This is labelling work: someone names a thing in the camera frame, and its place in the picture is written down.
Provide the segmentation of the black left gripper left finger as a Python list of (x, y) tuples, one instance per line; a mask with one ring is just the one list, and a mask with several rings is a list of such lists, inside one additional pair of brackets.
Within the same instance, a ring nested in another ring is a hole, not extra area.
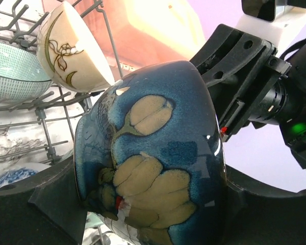
[(0, 188), (0, 244), (81, 244), (86, 217), (72, 157)]

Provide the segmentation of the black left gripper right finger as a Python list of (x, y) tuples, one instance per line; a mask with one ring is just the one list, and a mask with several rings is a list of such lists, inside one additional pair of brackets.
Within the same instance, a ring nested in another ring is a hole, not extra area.
[(222, 244), (306, 244), (306, 189), (282, 190), (228, 167)]

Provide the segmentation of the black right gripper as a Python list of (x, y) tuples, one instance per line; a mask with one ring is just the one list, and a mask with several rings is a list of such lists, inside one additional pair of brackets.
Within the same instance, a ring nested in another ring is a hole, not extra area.
[(207, 87), (216, 85), (216, 114), (224, 141), (250, 122), (282, 125), (306, 107), (306, 43), (284, 61), (262, 38), (219, 24), (190, 62)]

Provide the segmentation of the blue floral bowl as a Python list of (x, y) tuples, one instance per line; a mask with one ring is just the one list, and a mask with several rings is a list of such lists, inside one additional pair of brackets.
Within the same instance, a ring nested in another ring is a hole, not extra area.
[(50, 165), (43, 163), (22, 163), (8, 167), (0, 172), (0, 188), (28, 178), (49, 167)]

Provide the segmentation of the dark brown bowl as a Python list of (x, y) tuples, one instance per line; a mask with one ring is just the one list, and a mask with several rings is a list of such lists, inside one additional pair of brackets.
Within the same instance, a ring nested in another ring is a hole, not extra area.
[(108, 88), (78, 122), (77, 190), (132, 244), (217, 244), (225, 227), (223, 147), (195, 66), (141, 68)]

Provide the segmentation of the beige patterned bowl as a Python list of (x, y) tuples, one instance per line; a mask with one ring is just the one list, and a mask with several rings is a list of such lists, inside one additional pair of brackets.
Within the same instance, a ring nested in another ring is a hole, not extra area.
[(75, 92), (93, 92), (115, 83), (109, 64), (89, 28), (67, 1), (45, 18), (36, 56), (51, 80)]

